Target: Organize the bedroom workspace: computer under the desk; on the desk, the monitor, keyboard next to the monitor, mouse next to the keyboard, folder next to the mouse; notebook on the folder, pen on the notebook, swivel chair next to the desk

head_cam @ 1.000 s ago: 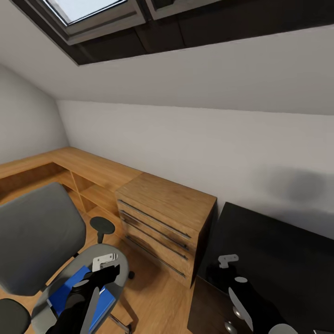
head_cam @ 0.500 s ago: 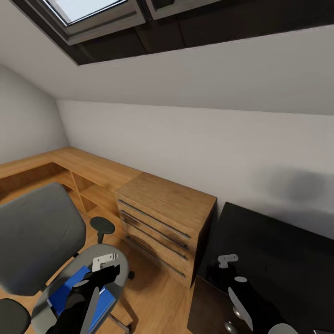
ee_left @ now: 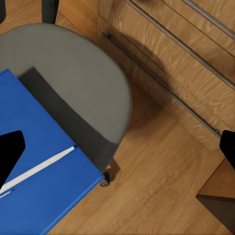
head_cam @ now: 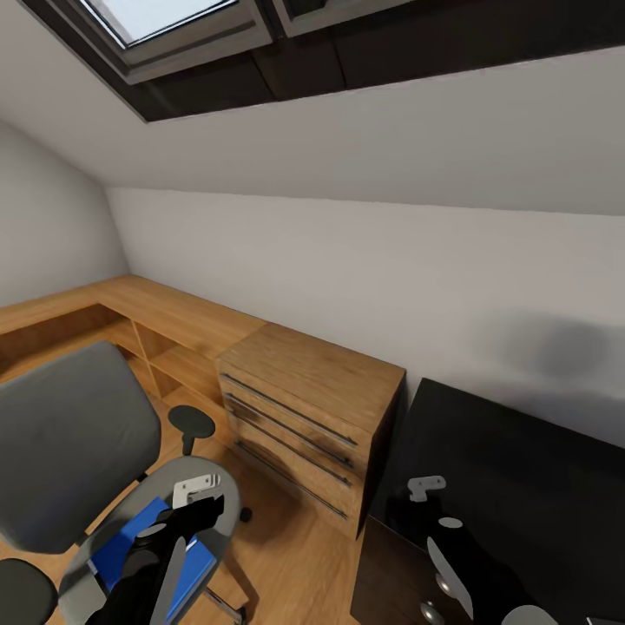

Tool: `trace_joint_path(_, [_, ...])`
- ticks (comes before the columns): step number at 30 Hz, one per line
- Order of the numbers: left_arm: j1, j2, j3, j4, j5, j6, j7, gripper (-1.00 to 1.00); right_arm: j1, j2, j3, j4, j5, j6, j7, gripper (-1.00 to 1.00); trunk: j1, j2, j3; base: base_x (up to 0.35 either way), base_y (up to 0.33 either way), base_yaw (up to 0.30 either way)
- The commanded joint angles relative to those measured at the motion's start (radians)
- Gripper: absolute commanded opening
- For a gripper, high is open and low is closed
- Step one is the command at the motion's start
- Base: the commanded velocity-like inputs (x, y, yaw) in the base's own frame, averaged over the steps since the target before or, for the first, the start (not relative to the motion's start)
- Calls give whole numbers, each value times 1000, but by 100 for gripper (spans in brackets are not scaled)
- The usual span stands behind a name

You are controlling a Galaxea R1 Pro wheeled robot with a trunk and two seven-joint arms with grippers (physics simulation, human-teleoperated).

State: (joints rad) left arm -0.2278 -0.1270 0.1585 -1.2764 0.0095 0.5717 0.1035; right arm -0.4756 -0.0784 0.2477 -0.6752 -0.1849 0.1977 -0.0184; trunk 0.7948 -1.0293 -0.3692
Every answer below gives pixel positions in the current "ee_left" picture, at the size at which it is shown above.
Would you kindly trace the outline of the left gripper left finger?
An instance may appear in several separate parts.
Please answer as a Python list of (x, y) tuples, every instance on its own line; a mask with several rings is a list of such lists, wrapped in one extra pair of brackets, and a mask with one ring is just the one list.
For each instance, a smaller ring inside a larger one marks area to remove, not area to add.
[(21, 130), (0, 136), (0, 189), (25, 150)]

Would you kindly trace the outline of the folder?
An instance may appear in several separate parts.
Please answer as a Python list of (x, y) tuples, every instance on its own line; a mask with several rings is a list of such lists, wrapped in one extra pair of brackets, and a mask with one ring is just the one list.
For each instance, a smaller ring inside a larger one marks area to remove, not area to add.
[(0, 194), (0, 235), (47, 235), (104, 175), (7, 68), (0, 72), (0, 136), (18, 130), (25, 150), (4, 184), (74, 147)]

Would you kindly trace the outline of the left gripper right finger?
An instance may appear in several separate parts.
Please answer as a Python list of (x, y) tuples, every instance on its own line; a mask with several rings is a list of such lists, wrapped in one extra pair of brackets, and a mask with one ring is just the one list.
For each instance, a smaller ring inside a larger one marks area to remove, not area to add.
[(220, 139), (219, 147), (235, 169), (235, 132), (224, 130)]

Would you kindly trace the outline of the pen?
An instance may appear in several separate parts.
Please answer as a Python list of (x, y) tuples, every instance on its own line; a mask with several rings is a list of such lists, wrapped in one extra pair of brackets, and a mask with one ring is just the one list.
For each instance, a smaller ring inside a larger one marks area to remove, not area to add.
[(48, 165), (52, 164), (53, 162), (57, 161), (58, 159), (65, 156), (66, 154), (68, 154), (72, 150), (74, 150), (74, 147), (70, 147), (70, 148), (64, 150), (63, 152), (60, 152), (60, 153), (54, 155), (52, 158), (48, 159), (47, 161), (44, 161), (43, 163), (40, 163), (39, 165), (35, 166), (34, 168), (29, 170), (28, 172), (25, 172), (25, 173), (21, 174), (20, 176), (15, 177), (13, 180), (8, 181), (8, 183), (3, 184), (3, 186), (0, 189), (0, 194), (3, 193), (5, 190), (10, 189), (12, 186), (17, 185), (20, 182), (24, 181), (25, 179), (29, 178), (30, 176), (35, 174), (37, 171), (40, 171), (43, 168), (47, 167)]

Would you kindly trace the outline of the swivel chair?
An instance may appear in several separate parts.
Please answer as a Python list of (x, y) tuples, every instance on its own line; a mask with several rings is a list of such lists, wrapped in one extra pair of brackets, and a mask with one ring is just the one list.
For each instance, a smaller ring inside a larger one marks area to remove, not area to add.
[[(104, 175), (128, 128), (133, 99), (117, 62), (90, 39), (56, 25), (59, 0), (42, 0), (42, 22), (0, 34), (9, 69)], [(0, 0), (0, 24), (6, 18)]]

